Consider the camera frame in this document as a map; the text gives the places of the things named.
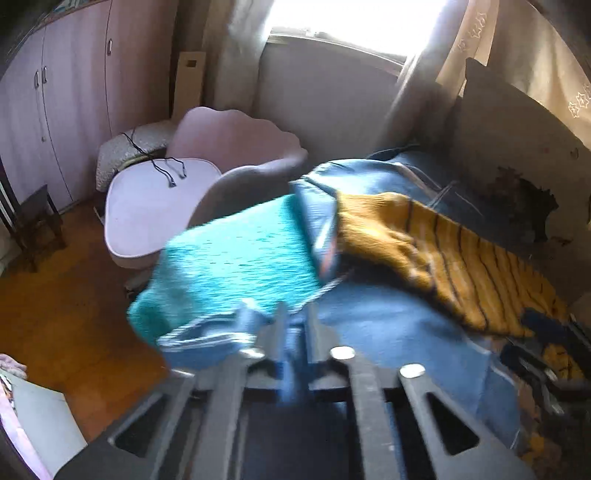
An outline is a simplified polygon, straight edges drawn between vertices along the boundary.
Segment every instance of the metal bolt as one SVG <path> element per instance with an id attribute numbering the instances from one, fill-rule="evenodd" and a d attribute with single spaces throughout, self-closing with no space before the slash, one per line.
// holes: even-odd
<path id="1" fill-rule="evenodd" d="M 355 350 L 350 346 L 336 346 L 330 349 L 330 356 L 335 360 L 350 360 L 355 356 Z"/>
<path id="2" fill-rule="evenodd" d="M 256 360 L 260 360 L 265 358 L 265 351 L 262 348 L 257 346 L 250 347 L 250 348 L 242 348 L 240 349 L 241 355 L 245 356 L 246 358 L 253 358 Z"/>
<path id="3" fill-rule="evenodd" d="M 546 377 L 548 377 L 548 379 L 550 379 L 552 382 L 556 382 L 558 380 L 558 377 L 556 376 L 554 371 L 551 370 L 550 368 L 547 368 L 546 370 L 544 370 L 544 373 L 546 374 Z"/>
<path id="4" fill-rule="evenodd" d="M 425 367 L 421 364 L 408 364 L 400 369 L 400 374 L 404 378 L 417 378 L 425 373 Z"/>

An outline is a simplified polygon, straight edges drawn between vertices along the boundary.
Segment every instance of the pink wardrobe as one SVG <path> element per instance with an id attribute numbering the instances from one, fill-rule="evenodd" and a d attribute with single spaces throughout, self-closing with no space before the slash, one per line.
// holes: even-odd
<path id="1" fill-rule="evenodd" d="M 169 117 L 177 0 L 98 0 L 50 15 L 0 79 L 0 158 L 21 202 L 94 191 L 102 143 Z"/>

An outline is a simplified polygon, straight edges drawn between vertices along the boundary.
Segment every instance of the cord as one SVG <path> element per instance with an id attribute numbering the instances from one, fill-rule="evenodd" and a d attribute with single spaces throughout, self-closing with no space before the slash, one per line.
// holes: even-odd
<path id="1" fill-rule="evenodd" d="M 142 149 L 139 148 L 139 146 L 137 146 L 136 144 L 134 144 L 133 139 L 134 139 L 134 134 L 135 134 L 135 129 L 136 128 L 137 127 L 134 127 L 134 129 L 131 131 L 131 142 L 132 142 L 132 144 L 134 145 L 135 148 L 137 148 L 144 155 L 147 155 L 148 157 L 152 156 L 153 158 L 155 158 L 153 155 L 150 155 L 149 153 L 144 152 Z M 182 179 L 187 178 L 187 169 L 185 168 L 184 161 L 179 160 L 178 158 L 174 158 L 174 157 L 166 157 L 163 160 L 165 162 L 167 162 L 167 163 L 168 163 L 168 160 L 174 160 L 174 161 L 179 162 L 183 166 L 183 174 L 182 175 L 179 175 L 179 177 L 181 177 Z"/>
<path id="2" fill-rule="evenodd" d="M 163 174 L 168 179 L 168 186 L 170 188 L 176 187 L 177 184 L 174 181 L 173 176 L 169 172 L 167 172 L 166 170 L 164 170 L 163 168 L 161 168 L 158 165 L 156 165 L 156 162 L 154 160 L 159 160 L 159 159 L 157 159 L 156 156 L 152 155 L 151 153 L 148 153 L 148 152 L 144 151 L 139 145 L 137 145 L 134 142 L 134 140 L 133 140 L 134 133 L 135 133 L 135 129 L 132 130 L 131 137 L 127 133 L 125 133 L 125 132 L 123 132 L 123 135 L 125 136 L 125 138 L 127 138 L 127 140 L 129 140 L 129 143 L 131 143 L 138 152 L 140 152 L 142 155 L 145 155 L 146 157 L 148 157 L 150 159 L 150 162 L 152 162 L 152 166 L 157 171 L 159 171 L 161 174 Z M 182 179 L 185 179 L 187 177 L 187 169 L 186 169 L 185 164 L 184 164 L 183 161 L 178 160 L 178 159 L 176 159 L 174 157 L 167 157 L 167 158 L 164 159 L 164 161 L 167 161 L 167 160 L 174 160 L 174 161 L 179 162 L 183 166 L 183 174 L 182 175 L 179 175 L 179 176 Z"/>

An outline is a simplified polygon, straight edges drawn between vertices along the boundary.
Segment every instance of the curtain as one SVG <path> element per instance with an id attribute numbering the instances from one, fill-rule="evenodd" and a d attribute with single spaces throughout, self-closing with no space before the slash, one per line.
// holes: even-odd
<path id="1" fill-rule="evenodd" d="M 527 0 L 501 0 L 488 66 L 591 148 L 591 83 L 558 32 Z"/>
<path id="2" fill-rule="evenodd" d="M 446 120 L 466 83 L 466 59 L 487 64 L 498 11 L 499 0 L 468 2 L 453 47 L 437 75 L 436 85 L 423 112 L 423 123 L 417 134 L 423 144 L 436 144 L 441 140 Z"/>
<path id="3" fill-rule="evenodd" d="M 409 57 L 375 149 L 399 147 L 412 133 L 435 143 L 465 82 L 466 59 L 486 64 L 499 0 L 448 0 L 425 48 Z M 413 132 L 413 126 L 419 124 Z"/>
<path id="4" fill-rule="evenodd" d="M 205 104 L 250 113 L 273 0 L 212 0 L 203 33 Z"/>

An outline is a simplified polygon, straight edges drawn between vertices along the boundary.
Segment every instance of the window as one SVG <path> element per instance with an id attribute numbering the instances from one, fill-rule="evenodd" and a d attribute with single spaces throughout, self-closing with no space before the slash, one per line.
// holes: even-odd
<path id="1" fill-rule="evenodd" d="M 427 42 L 445 0 L 275 0 L 271 34 L 321 38 L 402 60 Z"/>

